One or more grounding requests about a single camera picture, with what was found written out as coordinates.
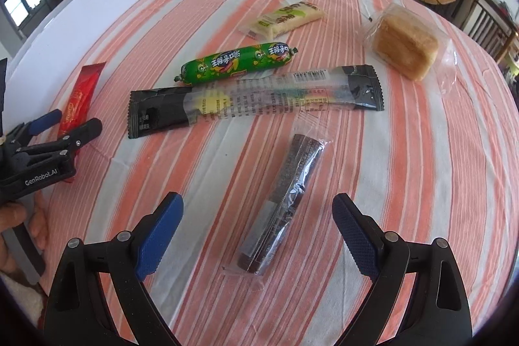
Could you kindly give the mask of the person left hand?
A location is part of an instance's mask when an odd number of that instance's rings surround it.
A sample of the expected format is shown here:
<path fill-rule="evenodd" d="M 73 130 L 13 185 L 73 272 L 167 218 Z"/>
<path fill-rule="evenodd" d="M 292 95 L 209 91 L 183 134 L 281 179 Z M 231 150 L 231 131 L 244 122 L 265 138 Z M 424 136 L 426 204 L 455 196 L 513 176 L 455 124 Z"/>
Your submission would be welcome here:
<path fill-rule="evenodd" d="M 34 194 L 32 212 L 27 212 L 21 203 L 7 203 L 1 206 L 1 232 L 28 221 L 28 232 L 39 251 L 47 248 L 48 226 L 43 208 L 44 198 L 40 191 Z M 10 278 L 21 278 L 22 271 L 18 267 L 13 254 L 1 237 L 1 272 Z"/>

